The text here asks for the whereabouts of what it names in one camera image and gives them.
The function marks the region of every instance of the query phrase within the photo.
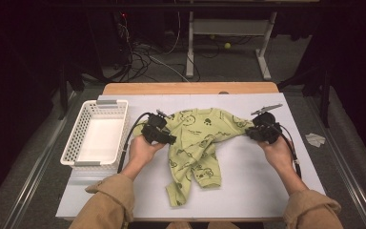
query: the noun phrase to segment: desk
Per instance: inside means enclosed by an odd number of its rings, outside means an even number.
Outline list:
[[[206,2],[253,2],[254,0],[207,0]],[[268,2],[318,2],[319,0],[268,0]],[[272,77],[264,57],[267,45],[269,44],[270,36],[275,24],[277,12],[273,11],[269,19],[265,20],[232,20],[232,19],[194,19],[194,14],[191,11],[189,16],[189,47],[186,61],[186,76],[194,76],[194,52],[193,52],[193,35],[194,34],[221,34],[221,35],[253,35],[263,36],[263,43],[260,49],[256,49],[255,55],[259,68],[264,80],[271,80]]]
[[[109,84],[103,96],[130,101],[130,125],[143,112],[157,108],[171,114],[177,108],[219,107],[234,115],[245,116],[263,105],[282,103],[283,107],[272,114],[292,133],[305,183],[324,194],[284,95],[278,92],[274,83]],[[216,148],[222,174],[221,187],[202,190],[194,182],[188,202],[180,207],[170,206],[165,191],[172,181],[166,157],[168,149],[160,150],[134,182],[135,220],[281,220],[288,195],[257,144],[242,135],[218,143]],[[73,219],[91,196],[84,192],[84,188],[113,173],[115,171],[73,170],[56,216]]]

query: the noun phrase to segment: laundry basket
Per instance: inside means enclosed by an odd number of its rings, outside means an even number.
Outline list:
[[[61,163],[78,170],[117,169],[127,137],[128,107],[127,100],[86,101]]]

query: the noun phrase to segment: wooden table edge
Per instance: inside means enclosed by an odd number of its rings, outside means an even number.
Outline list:
[[[272,94],[273,82],[111,83],[103,94]]]

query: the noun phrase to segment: tan jacket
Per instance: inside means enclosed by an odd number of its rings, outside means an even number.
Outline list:
[[[107,177],[88,187],[95,193],[70,228],[122,228],[133,221],[132,180],[123,175]],[[337,215],[340,205],[320,193],[308,190],[290,196],[284,212],[287,228],[343,228]]]

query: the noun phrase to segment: white table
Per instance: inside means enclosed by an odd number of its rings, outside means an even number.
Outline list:
[[[238,117],[251,119],[254,118],[250,115],[251,112],[263,106],[281,103],[283,107],[272,110],[272,114],[293,137],[303,180],[311,189],[324,194],[283,94],[120,94],[113,95],[113,98],[129,100],[130,125],[139,115],[145,112],[155,113],[156,109],[172,114],[190,108],[216,107]],[[167,151],[167,147],[159,151],[134,182],[135,220],[281,219],[288,195],[261,149],[247,136],[237,136],[217,145],[216,155],[222,174],[221,187],[202,190],[193,181],[189,200],[180,207],[170,206],[165,190],[172,182]],[[91,196],[85,193],[85,187],[114,173],[116,171],[73,170],[56,216],[73,219]]]

